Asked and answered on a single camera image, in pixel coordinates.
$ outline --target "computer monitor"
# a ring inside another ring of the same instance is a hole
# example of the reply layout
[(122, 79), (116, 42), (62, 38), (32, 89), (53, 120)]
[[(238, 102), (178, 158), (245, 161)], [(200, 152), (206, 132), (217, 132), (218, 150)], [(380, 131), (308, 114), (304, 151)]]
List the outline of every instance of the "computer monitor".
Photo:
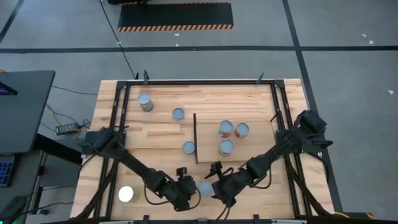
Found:
[(0, 82), (0, 96), (16, 96), (18, 91)]

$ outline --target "black desk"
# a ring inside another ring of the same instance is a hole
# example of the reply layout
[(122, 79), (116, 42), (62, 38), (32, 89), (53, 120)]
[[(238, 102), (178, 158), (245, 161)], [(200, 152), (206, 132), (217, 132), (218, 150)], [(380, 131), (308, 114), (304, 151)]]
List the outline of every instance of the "black desk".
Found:
[[(19, 158), (11, 186), (0, 188), (0, 210), (13, 197), (40, 190), (38, 177), (46, 153), (81, 164), (79, 152), (37, 134), (54, 76), (54, 71), (0, 73), (0, 82), (18, 91), (16, 96), (0, 96), (0, 154)], [(24, 212), (37, 208), (39, 196), (27, 199)], [(17, 222), (25, 219), (21, 215)]]

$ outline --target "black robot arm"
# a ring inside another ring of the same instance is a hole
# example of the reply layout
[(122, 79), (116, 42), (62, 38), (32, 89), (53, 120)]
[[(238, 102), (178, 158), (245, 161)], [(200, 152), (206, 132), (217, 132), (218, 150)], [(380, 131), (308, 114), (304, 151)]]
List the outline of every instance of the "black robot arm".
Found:
[(178, 181), (155, 169), (145, 166), (141, 161), (132, 156), (121, 144), (121, 136), (118, 132), (102, 128), (94, 133), (96, 138), (91, 144), (92, 150), (99, 156), (116, 159), (139, 175), (144, 181), (145, 187), (156, 194), (159, 198), (165, 197), (178, 212), (191, 209), (189, 200), (196, 191), (193, 178), (187, 173), (185, 167), (177, 169)]
[(274, 161), (290, 153), (320, 152), (333, 144), (331, 141), (320, 138), (325, 129), (326, 122), (315, 112), (305, 110), (297, 116), (292, 129), (277, 133), (278, 141), (274, 147), (265, 154), (252, 157), (237, 172), (233, 172), (232, 168), (221, 172), (220, 161), (212, 164), (206, 178), (215, 174), (219, 178), (212, 184), (215, 192), (213, 198), (221, 200), (228, 208), (231, 208), (236, 203), (235, 196), (246, 186), (254, 187), (263, 180)]

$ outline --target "wooden tabletop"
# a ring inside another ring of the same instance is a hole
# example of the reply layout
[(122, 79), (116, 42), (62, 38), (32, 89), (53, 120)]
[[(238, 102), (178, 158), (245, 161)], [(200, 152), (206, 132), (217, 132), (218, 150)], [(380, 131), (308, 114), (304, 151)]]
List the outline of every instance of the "wooden tabletop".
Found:
[[(292, 119), (307, 109), (300, 79), (285, 79), (285, 88), (290, 105)], [(98, 92), (91, 130), (108, 127), (112, 112), (117, 80), (102, 81)], [(150, 113), (143, 112), (137, 102), (140, 93), (149, 93), (155, 108)], [(172, 111), (175, 108), (185, 110), (185, 119), (175, 121)], [(187, 141), (193, 141), (193, 113), (197, 114), (198, 160), (195, 164), (194, 155), (182, 152), (182, 146)], [(162, 170), (176, 178), (175, 170), (187, 167), (199, 184), (209, 173), (213, 161), (223, 161), (225, 169), (237, 168), (251, 156), (265, 153), (275, 144), (274, 133), (276, 121), (268, 122), (274, 116), (274, 104), (268, 85), (156, 85), (132, 86), (127, 107), (126, 148), (146, 166)], [(119, 123), (120, 113), (116, 119)], [(218, 126), (223, 120), (231, 121), (234, 126), (240, 122), (249, 125), (250, 132), (245, 139), (238, 139), (233, 134), (228, 138), (235, 144), (234, 152), (229, 157), (220, 156), (218, 146), (220, 137)], [(315, 198), (329, 212), (333, 205), (323, 170), (323, 164), (306, 155), (301, 155), (303, 172), (307, 187)], [(71, 217), (78, 215), (90, 201), (98, 188), (103, 159), (95, 156), (80, 173), (75, 203)], [(259, 185), (266, 185), (267, 176)], [(120, 164), (116, 182), (116, 194), (125, 185), (131, 186), (138, 198), (134, 202), (123, 203), (117, 195), (113, 202), (112, 220), (142, 220), (144, 215), (150, 219), (215, 219), (224, 209), (224, 205), (210, 196), (203, 196), (200, 205), (193, 210), (175, 212), (171, 204), (149, 205), (143, 195), (142, 179), (127, 167)], [(300, 211), (304, 207), (301, 193), (298, 192)], [(149, 200), (161, 202), (150, 191)], [(108, 191), (104, 193), (101, 215), (105, 214)], [(260, 218), (293, 218), (289, 185), (283, 159), (272, 164), (272, 184), (266, 190), (245, 188), (237, 197), (236, 205), (231, 209), (229, 219), (252, 219), (253, 214)], [(197, 195), (191, 199), (191, 205), (196, 204)]]

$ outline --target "power adapter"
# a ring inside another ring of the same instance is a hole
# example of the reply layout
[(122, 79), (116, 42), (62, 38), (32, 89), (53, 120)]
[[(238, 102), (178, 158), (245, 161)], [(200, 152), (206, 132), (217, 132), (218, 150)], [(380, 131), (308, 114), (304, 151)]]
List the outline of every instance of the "power adapter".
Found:
[(55, 127), (55, 133), (57, 135), (70, 134), (80, 131), (80, 126), (78, 123), (66, 124), (63, 126)]

